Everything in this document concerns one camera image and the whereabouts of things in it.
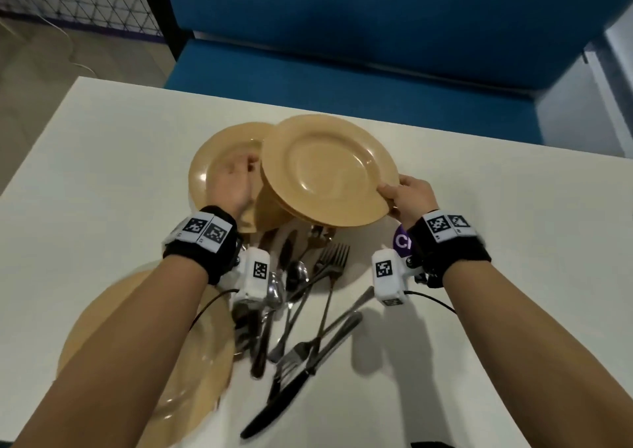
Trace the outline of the black-handled table knife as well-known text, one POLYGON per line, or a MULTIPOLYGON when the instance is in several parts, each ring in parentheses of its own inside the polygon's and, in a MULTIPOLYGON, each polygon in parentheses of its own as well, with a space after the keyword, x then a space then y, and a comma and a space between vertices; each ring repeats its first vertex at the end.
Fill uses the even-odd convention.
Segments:
POLYGON ((328 357, 350 336, 352 331, 361 324, 363 313, 354 311, 344 321, 332 339, 322 348, 314 361, 306 364, 305 369, 296 375, 279 394, 252 419, 252 421, 242 430, 240 437, 248 440, 258 436, 271 426, 289 407, 297 397, 306 382, 313 377, 328 357))

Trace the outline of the person's left hand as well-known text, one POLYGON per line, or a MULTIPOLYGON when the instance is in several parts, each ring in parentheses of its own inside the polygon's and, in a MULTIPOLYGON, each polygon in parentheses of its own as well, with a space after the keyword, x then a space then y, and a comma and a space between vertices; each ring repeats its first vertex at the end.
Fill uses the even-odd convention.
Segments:
POLYGON ((231 156, 222 160, 215 171, 207 176, 204 206, 216 206, 231 215, 234 220, 240 221, 251 203, 251 176, 250 172, 229 173, 227 162, 230 158, 231 156))

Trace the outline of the person's left forearm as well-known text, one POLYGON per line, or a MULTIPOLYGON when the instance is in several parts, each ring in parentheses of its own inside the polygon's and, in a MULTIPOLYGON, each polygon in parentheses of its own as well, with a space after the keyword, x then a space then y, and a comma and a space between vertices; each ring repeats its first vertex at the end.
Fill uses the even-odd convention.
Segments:
POLYGON ((12 448, 135 448, 207 284, 193 260, 163 259, 65 365, 12 448))

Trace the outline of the silver fork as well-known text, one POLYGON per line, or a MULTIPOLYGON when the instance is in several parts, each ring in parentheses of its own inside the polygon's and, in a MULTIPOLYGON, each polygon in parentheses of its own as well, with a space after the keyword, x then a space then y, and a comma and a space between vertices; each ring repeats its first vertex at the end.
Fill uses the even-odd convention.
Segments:
POLYGON ((276 365, 276 372, 273 377, 272 385, 266 404, 272 402, 281 391, 282 383, 290 378, 290 375, 303 364, 314 348, 320 345, 320 338, 315 337, 313 340, 297 343, 294 348, 285 354, 276 365))
POLYGON ((284 332, 278 342, 278 344, 268 353, 267 360, 271 363, 277 364, 282 356, 286 353, 286 344, 289 339, 290 333, 292 332, 294 325, 301 314, 301 311, 305 307, 306 301, 312 292, 312 287, 320 282, 324 278, 328 278, 328 274, 333 266, 342 266, 346 267, 347 260, 350 253, 350 246, 347 244, 336 244, 329 245, 322 252, 318 259, 318 262, 321 265, 321 268, 313 275, 310 281, 306 284, 306 289, 303 293, 303 296, 299 300, 298 308, 295 310, 294 314, 291 315, 291 318, 286 323, 286 327, 284 328, 284 332))
POLYGON ((337 280, 343 275, 344 267, 342 266, 333 266, 328 274, 328 294, 325 307, 323 309, 320 326, 317 332, 317 336, 313 340, 313 348, 310 352, 310 356, 316 356, 319 352, 322 338, 325 334, 325 327, 328 318, 328 311, 330 307, 330 303, 332 300, 334 286, 337 280))

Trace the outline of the silver spoon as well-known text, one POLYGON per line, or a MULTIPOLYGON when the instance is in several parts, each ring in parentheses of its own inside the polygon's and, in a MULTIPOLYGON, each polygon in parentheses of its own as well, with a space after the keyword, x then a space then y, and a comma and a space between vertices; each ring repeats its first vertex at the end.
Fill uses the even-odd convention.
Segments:
POLYGON ((278 273, 271 271, 268 277, 264 306, 268 312, 275 312, 286 305, 286 289, 278 273))
POLYGON ((308 269, 300 260, 293 260, 287 270, 286 301, 296 302, 302 296, 309 281, 308 269))

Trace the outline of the person's right hand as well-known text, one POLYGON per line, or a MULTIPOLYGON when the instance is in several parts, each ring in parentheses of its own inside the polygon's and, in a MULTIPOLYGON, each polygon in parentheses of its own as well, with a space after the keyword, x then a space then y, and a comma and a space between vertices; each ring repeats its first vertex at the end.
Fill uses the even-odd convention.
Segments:
POLYGON ((407 231, 425 214, 437 211, 439 205, 431 185, 425 181, 399 175, 399 197, 397 203, 388 203, 389 215, 399 221, 407 231))

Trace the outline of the purple round sticker disc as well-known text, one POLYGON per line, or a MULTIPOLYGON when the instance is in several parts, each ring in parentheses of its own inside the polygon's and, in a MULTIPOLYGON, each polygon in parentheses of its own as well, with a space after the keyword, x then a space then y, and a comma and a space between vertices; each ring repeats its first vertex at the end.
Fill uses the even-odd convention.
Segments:
POLYGON ((400 258, 408 258, 412 253, 412 242, 403 225, 400 224, 392 239, 392 248, 397 252, 400 258))

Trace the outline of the dark-handled cutlery piece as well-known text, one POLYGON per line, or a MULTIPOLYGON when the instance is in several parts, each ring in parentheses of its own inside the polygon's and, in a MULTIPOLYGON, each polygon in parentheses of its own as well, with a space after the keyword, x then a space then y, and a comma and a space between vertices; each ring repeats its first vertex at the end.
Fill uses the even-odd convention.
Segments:
POLYGON ((250 376, 255 380, 261 379, 265 373, 272 322, 273 317, 270 308, 259 308, 249 313, 250 376))

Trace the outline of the person's right forearm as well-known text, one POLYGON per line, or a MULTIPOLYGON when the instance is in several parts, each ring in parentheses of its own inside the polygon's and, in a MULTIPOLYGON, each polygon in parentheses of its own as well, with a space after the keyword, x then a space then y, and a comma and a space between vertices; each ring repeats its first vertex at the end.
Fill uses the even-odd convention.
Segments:
POLYGON ((532 448, 633 448, 633 398, 490 262, 457 261, 442 282, 476 355, 532 448))

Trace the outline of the tan plate with raised rim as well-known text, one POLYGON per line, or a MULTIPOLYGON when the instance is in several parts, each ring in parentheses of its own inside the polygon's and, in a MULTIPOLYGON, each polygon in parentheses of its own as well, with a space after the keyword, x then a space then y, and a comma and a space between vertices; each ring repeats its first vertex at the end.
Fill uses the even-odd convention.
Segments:
POLYGON ((390 211, 377 192, 394 185, 398 168, 369 132, 335 116, 287 118, 265 136, 261 169, 270 188, 293 212, 316 224, 354 228, 390 211))

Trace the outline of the black metal post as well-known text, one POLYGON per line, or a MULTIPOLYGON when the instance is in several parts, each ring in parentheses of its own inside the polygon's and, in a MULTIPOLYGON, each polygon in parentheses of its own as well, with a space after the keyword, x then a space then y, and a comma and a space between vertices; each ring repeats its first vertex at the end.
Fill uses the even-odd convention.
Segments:
POLYGON ((147 0, 147 3, 173 58, 178 61, 186 44, 194 39, 193 31, 179 26, 171 0, 147 0))

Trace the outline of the blue sofa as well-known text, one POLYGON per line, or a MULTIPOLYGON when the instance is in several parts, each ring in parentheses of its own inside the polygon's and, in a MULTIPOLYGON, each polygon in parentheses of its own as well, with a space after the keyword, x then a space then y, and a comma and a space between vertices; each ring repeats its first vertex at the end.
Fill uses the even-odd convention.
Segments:
POLYGON ((633 0, 170 0, 166 88, 544 144, 534 96, 633 0))

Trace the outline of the black wristband with marker tags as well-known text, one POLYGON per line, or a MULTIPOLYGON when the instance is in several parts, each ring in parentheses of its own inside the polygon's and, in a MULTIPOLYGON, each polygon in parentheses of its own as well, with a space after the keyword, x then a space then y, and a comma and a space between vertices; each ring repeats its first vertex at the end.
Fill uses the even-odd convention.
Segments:
POLYGON ((217 205, 185 217, 164 239, 163 258, 178 255, 193 260, 217 285, 235 266, 242 238, 236 220, 217 205))
POLYGON ((458 261, 492 259, 471 224, 459 214, 437 209, 424 214, 407 230, 414 258, 419 261, 432 289, 442 288, 443 277, 458 261))

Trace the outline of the silver table knife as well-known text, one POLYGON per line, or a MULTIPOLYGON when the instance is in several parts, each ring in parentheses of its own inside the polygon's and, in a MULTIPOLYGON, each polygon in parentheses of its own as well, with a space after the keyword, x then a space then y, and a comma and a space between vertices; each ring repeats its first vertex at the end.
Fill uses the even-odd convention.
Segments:
POLYGON ((372 300, 375 297, 375 287, 369 286, 366 291, 359 297, 357 300, 341 315, 339 315, 332 323, 328 324, 315 338, 313 347, 311 351, 309 351, 309 356, 307 358, 306 365, 311 364, 314 360, 316 360, 317 355, 320 350, 321 342, 325 336, 327 336, 333 329, 335 329, 338 325, 340 325, 348 316, 350 316, 354 311, 360 309, 367 302, 372 300))

